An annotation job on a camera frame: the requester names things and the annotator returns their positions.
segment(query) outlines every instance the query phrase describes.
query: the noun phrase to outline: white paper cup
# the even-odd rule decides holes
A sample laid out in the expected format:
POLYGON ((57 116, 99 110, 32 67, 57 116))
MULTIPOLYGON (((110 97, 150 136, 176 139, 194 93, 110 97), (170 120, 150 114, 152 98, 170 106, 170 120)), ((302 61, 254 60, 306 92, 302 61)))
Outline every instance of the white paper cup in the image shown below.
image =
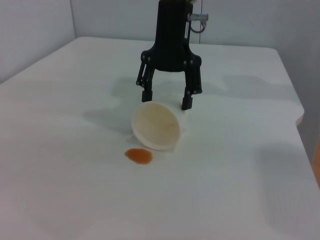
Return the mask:
POLYGON ((154 150, 168 150, 179 141, 185 113, 169 102, 142 103, 132 117, 132 130, 136 138, 154 150))

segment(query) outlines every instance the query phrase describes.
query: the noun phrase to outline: white tabletop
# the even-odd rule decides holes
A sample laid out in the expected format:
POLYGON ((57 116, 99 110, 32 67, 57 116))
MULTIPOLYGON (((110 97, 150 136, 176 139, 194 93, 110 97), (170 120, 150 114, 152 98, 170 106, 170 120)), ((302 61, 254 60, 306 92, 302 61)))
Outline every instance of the white tabletop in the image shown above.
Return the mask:
MULTIPOLYGON (((125 157, 152 42, 78 38, 0 85, 1 240, 316 240, 320 192, 278 53, 192 44, 203 94, 176 149, 125 157)), ((153 96, 181 104, 183 73, 153 96)))

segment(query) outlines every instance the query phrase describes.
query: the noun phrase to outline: black robotic gripper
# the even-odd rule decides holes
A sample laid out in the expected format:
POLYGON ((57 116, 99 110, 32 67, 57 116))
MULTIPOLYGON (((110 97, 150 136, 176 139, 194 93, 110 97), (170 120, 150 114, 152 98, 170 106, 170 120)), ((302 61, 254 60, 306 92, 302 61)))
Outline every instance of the black robotic gripper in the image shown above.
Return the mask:
POLYGON ((189 47, 193 4, 188 0, 160 0, 155 43, 141 54, 141 67, 136 84, 143 87, 142 102, 152 100, 152 79, 155 69, 164 72, 184 72, 185 90, 182 110, 192 108, 192 95, 201 94, 201 57, 189 47))

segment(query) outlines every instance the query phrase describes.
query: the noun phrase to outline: white wall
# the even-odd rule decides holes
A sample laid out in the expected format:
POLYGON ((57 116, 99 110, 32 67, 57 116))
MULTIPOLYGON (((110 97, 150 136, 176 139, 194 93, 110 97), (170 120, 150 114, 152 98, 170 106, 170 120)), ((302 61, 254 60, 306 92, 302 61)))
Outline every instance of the white wall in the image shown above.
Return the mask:
POLYGON ((305 109, 299 132, 313 155, 320 115, 319 0, 202 0, 209 13, 201 44, 276 49, 305 109))
POLYGON ((0 0, 0 83, 74 38, 70 0, 0 0))
MULTIPOLYGON (((159 0, 71 0, 77 37, 154 40, 159 0)), ((201 0, 193 5, 201 12, 201 0)), ((200 24, 192 24, 199 30, 200 24)), ((199 43, 192 33, 191 43, 199 43)))

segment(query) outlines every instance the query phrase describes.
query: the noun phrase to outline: orange liquid spill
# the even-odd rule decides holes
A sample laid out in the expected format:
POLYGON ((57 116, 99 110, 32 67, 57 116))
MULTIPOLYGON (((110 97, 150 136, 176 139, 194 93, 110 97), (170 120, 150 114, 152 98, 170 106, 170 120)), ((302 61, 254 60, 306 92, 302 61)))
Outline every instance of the orange liquid spill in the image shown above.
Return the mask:
POLYGON ((136 164, 147 165, 152 160, 152 153, 142 148, 132 148, 125 152, 125 155, 136 164))

